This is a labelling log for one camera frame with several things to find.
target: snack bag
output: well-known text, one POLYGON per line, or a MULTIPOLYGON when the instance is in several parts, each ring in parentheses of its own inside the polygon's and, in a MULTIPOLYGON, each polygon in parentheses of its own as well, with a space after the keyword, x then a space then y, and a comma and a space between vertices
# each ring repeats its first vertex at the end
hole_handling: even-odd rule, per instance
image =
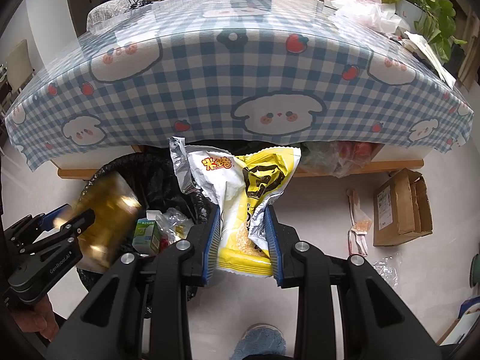
MULTIPOLYGON (((273 202, 290 180, 300 159, 300 149, 277 147, 235 157, 228 151, 184 146, 184 139, 173 139, 170 148, 174 164, 182 163, 184 169, 188 162, 203 194, 220 207, 217 267, 237 274, 271 276, 263 212, 266 204, 273 202), (182 150, 172 149, 172 142, 174 146, 182 146, 182 150), (185 152, 187 158, 181 159, 181 152, 185 152)), ((184 182, 184 176, 183 172, 180 183, 184 182)))
POLYGON ((248 238, 268 256, 263 213, 283 193, 300 161, 301 149, 272 147, 255 154, 238 156, 244 164, 247 194, 248 238))

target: white floor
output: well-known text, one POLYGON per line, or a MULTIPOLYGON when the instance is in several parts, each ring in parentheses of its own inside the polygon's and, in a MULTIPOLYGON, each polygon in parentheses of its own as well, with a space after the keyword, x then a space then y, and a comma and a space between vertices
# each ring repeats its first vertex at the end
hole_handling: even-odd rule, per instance
MULTIPOLYGON (((2 157, 1 181, 5 228, 24 215, 48 212, 72 201, 83 187, 81 181, 59 179, 51 163, 31 173, 9 144, 4 151, 7 157, 2 157)), ((434 151, 425 159, 422 173, 433 234, 400 247, 373 247, 373 234, 369 234, 368 260, 372 263, 394 256, 397 264, 401 263, 397 290, 436 340, 456 318, 460 304, 477 294, 469 287, 469 270, 480 242, 480 155, 472 141, 445 155, 434 151)), ((274 206, 279 221, 294 226, 301 239, 326 254, 346 258, 350 228, 346 189, 357 189, 362 209, 373 218, 373 192, 386 179, 386 174, 296 178, 274 206)), ((216 285, 200 289, 189 302, 195 360, 228 359, 246 328, 259 322, 280 328, 287 341, 287 354, 292 354, 295 289, 281 290, 272 278, 219 274, 215 280, 216 285)), ((65 317, 85 294, 73 271, 49 293, 54 310, 65 317)))

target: cardboard box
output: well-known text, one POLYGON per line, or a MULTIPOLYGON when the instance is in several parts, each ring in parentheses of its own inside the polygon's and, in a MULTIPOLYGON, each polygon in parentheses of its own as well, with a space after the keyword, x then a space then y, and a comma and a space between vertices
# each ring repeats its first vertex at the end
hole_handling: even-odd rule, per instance
POLYGON ((432 233, 427 186, 419 172, 402 169, 376 192, 374 246, 394 246, 432 233))
POLYGON ((139 219, 135 228, 132 246, 140 254, 157 254, 160 246, 160 230, 156 222, 139 219))

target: blue slipper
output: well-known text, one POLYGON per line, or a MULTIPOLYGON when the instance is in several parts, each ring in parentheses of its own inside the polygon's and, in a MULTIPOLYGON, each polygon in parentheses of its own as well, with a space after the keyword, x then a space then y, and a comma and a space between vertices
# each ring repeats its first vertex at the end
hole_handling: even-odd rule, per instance
POLYGON ((247 329, 230 360, 242 360, 250 355, 285 355, 285 339, 275 326, 259 323, 247 329))

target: blue checkered tablecloth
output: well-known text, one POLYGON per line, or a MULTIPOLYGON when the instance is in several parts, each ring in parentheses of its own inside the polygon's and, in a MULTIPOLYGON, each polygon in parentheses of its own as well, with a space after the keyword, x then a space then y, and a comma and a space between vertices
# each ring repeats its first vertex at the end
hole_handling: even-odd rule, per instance
POLYGON ((386 37, 315 0, 167 0, 95 26, 5 123, 31 169, 71 152, 203 139, 358 140, 446 152, 461 94, 386 37))

